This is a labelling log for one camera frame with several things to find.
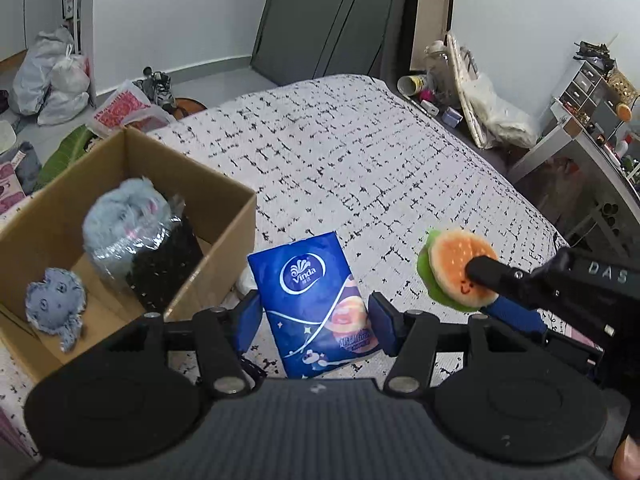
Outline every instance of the white patterned bedsheet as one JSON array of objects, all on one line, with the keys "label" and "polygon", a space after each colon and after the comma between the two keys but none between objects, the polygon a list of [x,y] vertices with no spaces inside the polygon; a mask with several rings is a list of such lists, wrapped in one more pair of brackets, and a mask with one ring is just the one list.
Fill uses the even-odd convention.
[{"label": "white patterned bedsheet", "polygon": [[[465,315],[434,303],[415,270],[432,227],[484,235],[502,261],[529,270],[564,245],[555,228],[479,155],[367,76],[340,75],[242,96],[156,130],[168,146],[258,193],[256,250],[335,230],[360,291],[443,322]],[[553,316],[545,321],[564,332]],[[284,370],[266,317],[247,357]],[[383,381],[381,352],[325,377]],[[438,356],[434,382],[462,366]],[[197,375],[193,356],[182,371]]]}]

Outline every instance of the metal screw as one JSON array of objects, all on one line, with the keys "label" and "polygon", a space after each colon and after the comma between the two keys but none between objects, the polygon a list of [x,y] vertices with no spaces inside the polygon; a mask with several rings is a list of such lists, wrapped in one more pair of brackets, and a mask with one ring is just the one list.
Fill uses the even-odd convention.
[{"label": "metal screw", "polygon": [[236,394],[244,390],[244,381],[238,377],[220,377],[213,383],[213,387],[221,394]]},{"label": "metal screw", "polygon": [[388,382],[389,388],[398,394],[412,394],[420,388],[420,383],[413,377],[398,376]]}]

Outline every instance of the blue plush toy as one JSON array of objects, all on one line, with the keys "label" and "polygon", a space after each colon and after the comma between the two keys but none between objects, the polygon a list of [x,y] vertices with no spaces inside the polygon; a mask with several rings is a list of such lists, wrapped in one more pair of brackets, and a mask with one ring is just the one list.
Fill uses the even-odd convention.
[{"label": "blue plush toy", "polygon": [[60,349],[69,352],[82,330],[86,295],[80,278],[70,270],[47,269],[43,282],[27,287],[27,320],[44,333],[59,335]]}]

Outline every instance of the gray plastic bag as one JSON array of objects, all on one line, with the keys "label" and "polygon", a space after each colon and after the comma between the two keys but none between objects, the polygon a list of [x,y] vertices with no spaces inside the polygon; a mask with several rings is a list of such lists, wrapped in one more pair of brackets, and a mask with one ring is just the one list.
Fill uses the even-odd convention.
[{"label": "gray plastic bag", "polygon": [[73,44],[71,33],[64,27],[52,33],[41,32],[36,37],[15,75],[9,92],[9,106],[17,114],[37,114],[49,88],[53,66],[65,57],[67,45]]}]

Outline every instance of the black cable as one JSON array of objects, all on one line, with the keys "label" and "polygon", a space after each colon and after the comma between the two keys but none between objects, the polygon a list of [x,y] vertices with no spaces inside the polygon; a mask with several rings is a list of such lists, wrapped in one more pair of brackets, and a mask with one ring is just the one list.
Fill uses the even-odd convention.
[{"label": "black cable", "polygon": [[27,9],[25,9],[25,0],[22,0],[22,31],[24,33],[24,49],[27,50]]}]

